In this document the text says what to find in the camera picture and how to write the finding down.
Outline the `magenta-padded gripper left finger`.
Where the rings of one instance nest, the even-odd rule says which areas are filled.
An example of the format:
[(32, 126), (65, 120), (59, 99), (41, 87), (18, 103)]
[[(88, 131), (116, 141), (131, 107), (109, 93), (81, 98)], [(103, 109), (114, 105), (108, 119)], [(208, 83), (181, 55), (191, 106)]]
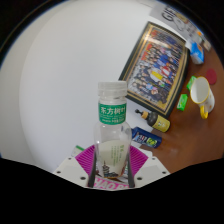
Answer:
[(56, 176), (81, 187), (93, 187), (96, 173), (95, 147), (90, 146), (75, 157), (66, 158), (54, 171)]

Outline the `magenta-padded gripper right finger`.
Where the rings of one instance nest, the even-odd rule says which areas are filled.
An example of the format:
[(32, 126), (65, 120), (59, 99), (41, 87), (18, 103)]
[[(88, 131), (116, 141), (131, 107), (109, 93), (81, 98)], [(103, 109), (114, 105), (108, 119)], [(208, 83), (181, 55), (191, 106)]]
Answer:
[(150, 151), (130, 147), (128, 158), (128, 184), (130, 188), (140, 188), (157, 181), (170, 172)]

